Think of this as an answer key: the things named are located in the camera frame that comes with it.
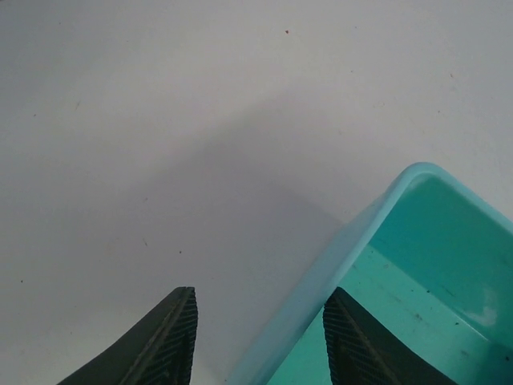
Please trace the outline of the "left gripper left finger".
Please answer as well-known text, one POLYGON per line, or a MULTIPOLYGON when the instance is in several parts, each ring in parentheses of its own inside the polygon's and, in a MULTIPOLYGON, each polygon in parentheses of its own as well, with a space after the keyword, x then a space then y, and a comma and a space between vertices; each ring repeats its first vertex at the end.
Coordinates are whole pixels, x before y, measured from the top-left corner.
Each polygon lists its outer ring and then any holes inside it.
POLYGON ((198 326, 196 292, 177 287, 62 384, 189 384, 198 326))

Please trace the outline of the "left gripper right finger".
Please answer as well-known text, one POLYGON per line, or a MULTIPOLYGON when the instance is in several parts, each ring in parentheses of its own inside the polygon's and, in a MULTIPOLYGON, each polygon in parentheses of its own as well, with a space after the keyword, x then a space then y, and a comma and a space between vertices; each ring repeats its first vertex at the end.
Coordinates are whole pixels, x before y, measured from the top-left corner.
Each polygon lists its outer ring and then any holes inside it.
POLYGON ((333 384, 453 384, 338 287, 322 322, 333 384))

